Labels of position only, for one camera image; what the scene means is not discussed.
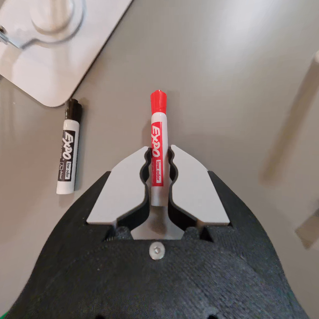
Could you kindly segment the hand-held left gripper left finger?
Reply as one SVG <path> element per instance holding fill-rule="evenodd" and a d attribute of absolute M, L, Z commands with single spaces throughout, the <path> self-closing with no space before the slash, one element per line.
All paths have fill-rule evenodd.
<path fill-rule="evenodd" d="M 119 162 L 110 172 L 86 222 L 129 229 L 142 225 L 150 213 L 150 163 L 151 148 L 147 146 Z"/>

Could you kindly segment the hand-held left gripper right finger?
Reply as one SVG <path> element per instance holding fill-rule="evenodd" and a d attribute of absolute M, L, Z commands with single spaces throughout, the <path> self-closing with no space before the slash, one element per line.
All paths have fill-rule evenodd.
<path fill-rule="evenodd" d="M 229 217 L 207 168 L 176 145 L 169 147 L 168 217 L 178 228 L 228 226 Z"/>

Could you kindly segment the black dry-erase marker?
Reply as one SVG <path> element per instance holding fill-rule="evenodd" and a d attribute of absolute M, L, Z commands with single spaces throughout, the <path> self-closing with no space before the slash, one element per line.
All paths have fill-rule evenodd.
<path fill-rule="evenodd" d="M 83 111 L 82 105 L 76 99 L 69 99 L 65 106 L 56 188 L 58 195 L 71 194 L 75 190 L 79 130 Z"/>

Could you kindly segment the red dry-erase marker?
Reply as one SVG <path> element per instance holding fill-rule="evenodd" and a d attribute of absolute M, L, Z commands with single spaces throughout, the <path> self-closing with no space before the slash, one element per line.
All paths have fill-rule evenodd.
<path fill-rule="evenodd" d="M 169 197 L 167 96 L 161 90 L 151 96 L 151 205 L 164 207 Z"/>

